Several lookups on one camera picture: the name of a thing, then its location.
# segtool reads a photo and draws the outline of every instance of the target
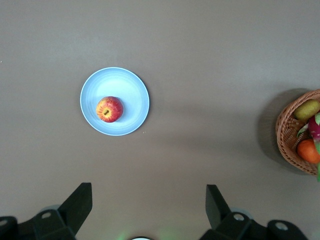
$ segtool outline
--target fruit basket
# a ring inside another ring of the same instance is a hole
[[[303,160],[296,152],[298,143],[307,139],[309,135],[306,131],[297,138],[298,131],[306,123],[295,119],[294,111],[298,106],[309,99],[320,101],[320,89],[309,91],[295,101],[289,103],[277,118],[275,132],[277,145],[284,159],[305,173],[316,176],[318,174],[317,164]]]

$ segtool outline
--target plate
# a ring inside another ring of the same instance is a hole
[[[151,240],[151,239],[146,237],[136,237],[136,238],[132,238],[131,240]]]
[[[104,122],[96,113],[98,102],[108,96],[119,98],[123,105],[123,114],[115,122]],[[146,86],[137,75],[121,67],[107,67],[85,81],[80,106],[84,118],[95,130],[110,136],[122,136],[144,123],[150,100]]]

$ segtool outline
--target orange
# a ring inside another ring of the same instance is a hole
[[[305,161],[318,164],[320,163],[320,154],[317,152],[313,139],[302,140],[296,147],[296,153]]]

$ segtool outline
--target table surface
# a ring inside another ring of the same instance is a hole
[[[197,240],[207,184],[261,225],[320,239],[320,185],[280,155],[280,111],[320,88],[320,2],[0,0],[0,215],[21,223],[92,183],[79,240]],[[87,78],[137,74],[150,109],[93,129]]]

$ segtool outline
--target apple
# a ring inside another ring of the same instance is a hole
[[[106,96],[99,101],[95,112],[102,121],[113,123],[122,116],[124,107],[117,97]]]

